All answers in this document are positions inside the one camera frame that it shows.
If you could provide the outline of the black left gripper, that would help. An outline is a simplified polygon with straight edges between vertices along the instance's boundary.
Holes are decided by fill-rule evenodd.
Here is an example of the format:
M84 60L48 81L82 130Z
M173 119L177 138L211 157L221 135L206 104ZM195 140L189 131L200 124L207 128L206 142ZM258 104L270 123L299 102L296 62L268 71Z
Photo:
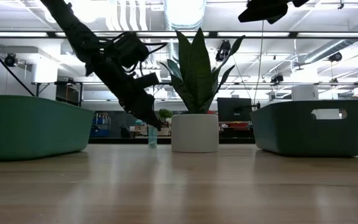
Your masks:
M152 72L136 77L136 66L144 59L122 55L90 55L85 61L86 73L95 75L121 103L122 108L137 119L161 130L161 120L154 112L155 98L145 89L159 83Z

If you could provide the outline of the blue storage crates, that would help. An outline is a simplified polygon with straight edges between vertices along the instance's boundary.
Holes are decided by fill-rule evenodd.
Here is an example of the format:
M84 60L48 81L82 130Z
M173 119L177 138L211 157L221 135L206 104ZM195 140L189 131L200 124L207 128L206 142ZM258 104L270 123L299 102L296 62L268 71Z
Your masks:
M111 118L107 112L95 112L91 125L91 138L108 138L111 129Z

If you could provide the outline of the green snake plant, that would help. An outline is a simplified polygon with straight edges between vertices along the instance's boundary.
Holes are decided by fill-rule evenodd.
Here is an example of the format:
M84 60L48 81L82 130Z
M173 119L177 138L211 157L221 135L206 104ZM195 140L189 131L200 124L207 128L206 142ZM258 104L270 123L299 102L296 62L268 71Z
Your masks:
M228 59L224 59L218 67L211 66L203 31L198 29L192 41L179 30L175 33L179 47L178 62L168 59L162 65L167 69L172 87L183 100L188 113L205 114L235 66L231 66L219 78Z

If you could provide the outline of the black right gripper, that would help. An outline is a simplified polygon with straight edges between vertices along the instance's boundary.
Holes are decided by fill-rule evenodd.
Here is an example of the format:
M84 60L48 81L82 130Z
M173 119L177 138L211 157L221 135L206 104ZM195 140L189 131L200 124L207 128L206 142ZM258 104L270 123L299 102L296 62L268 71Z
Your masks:
M288 12L288 4L291 2L295 7L300 7L309 0L269 0L271 15L267 22L274 24L280 20ZM238 15L239 21L260 21L264 20L264 12L266 10L265 2L248 2L246 9Z

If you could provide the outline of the silver ceiling air duct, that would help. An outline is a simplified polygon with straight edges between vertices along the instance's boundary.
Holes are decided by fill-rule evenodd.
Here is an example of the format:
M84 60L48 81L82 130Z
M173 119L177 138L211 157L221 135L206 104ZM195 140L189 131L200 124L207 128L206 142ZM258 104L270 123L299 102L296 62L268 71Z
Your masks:
M206 0L163 0L166 30L198 30L204 19Z

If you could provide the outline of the long black ceiling light rail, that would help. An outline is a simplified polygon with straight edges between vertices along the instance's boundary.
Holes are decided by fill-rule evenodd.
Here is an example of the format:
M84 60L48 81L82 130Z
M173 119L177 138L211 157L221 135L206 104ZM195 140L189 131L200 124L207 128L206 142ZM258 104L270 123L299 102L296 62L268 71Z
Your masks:
M137 36L143 39L173 39L176 38L175 31L132 31ZM97 37L112 39L118 37L121 32L106 31L95 32ZM195 37L196 31L183 31L185 37ZM207 39L234 39L245 36L246 39L358 39L357 32L279 32L279 31L265 31L265 32L229 32L229 31L204 31L203 35ZM66 39L63 32L52 31L1 31L0 39L26 39L26 38L46 38L46 39Z

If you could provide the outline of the red storage tray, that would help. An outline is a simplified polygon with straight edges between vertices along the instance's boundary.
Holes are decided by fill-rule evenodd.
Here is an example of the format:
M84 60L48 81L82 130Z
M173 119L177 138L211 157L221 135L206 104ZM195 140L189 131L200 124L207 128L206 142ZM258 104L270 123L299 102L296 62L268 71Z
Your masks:
M249 130L251 125L248 122L221 122L221 129Z

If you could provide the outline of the small potted green plant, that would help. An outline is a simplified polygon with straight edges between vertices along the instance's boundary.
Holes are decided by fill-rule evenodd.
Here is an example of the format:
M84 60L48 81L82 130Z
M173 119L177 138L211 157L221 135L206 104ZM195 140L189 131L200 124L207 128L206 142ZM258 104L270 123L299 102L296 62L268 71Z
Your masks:
M165 108L160 109L158 113L162 122L162 128L161 131L159 132L159 135L169 136L173 113Z

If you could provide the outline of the white round plant pot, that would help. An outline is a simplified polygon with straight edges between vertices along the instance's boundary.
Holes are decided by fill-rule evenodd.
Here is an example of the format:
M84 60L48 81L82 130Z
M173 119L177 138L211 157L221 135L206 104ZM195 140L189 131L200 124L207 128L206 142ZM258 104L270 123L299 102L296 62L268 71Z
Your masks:
M172 152L219 151L219 121L215 114L179 114L172 117Z

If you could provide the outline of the dark teal plastic bin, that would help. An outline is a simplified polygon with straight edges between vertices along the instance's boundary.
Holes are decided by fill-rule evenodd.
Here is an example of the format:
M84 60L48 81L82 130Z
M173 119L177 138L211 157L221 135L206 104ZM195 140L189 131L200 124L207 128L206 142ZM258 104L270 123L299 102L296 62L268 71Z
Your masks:
M272 103L250 113L256 146L283 156L358 156L358 100Z

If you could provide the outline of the black metal shelf rack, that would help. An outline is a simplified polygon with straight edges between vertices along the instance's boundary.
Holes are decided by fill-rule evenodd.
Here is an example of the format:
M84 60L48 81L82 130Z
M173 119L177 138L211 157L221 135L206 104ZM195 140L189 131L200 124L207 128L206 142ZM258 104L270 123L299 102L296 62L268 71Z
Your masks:
M52 98L55 101L67 103L73 106L82 106L84 83L74 81L55 81L55 82L34 82L36 86L35 95L41 97L41 94L48 87L55 87L55 96Z

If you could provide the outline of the light green plastic bin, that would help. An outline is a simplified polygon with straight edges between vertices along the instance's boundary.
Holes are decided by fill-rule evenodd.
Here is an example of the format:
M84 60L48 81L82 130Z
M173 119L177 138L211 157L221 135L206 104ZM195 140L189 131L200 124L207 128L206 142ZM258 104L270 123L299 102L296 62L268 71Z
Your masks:
M34 96L0 95L0 161L79 152L94 111Z

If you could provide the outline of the black computer monitor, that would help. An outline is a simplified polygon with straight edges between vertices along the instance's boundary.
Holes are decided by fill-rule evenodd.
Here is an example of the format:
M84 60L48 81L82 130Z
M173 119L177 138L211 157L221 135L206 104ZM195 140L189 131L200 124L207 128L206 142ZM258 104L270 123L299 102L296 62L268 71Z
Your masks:
M252 101L249 98L217 98L219 122L250 121Z

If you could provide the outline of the pale blue pill bottle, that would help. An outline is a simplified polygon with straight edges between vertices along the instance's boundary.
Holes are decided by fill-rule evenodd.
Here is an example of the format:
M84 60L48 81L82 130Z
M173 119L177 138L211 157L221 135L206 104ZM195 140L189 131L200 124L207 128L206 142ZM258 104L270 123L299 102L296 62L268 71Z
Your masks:
M149 149L157 148L158 129L152 125L148 125L148 147Z

